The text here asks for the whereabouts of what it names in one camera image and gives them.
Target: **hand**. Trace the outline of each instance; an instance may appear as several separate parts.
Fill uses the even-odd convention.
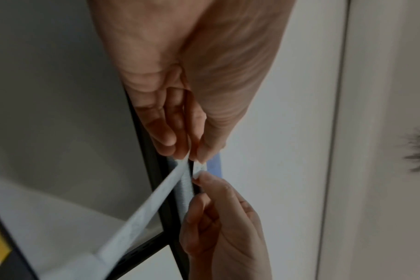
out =
[[[258,214],[227,181],[203,172],[183,221],[180,242],[190,259],[189,280],[271,280]]]
[[[268,72],[294,0],[89,0],[96,29],[162,155],[205,162]]]

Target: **human hand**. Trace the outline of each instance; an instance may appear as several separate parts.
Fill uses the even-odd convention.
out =
[[[206,162],[268,72],[294,0],[89,0],[156,150]]]
[[[208,172],[196,184],[180,242],[189,255],[189,280],[271,280],[258,214],[227,181]]]

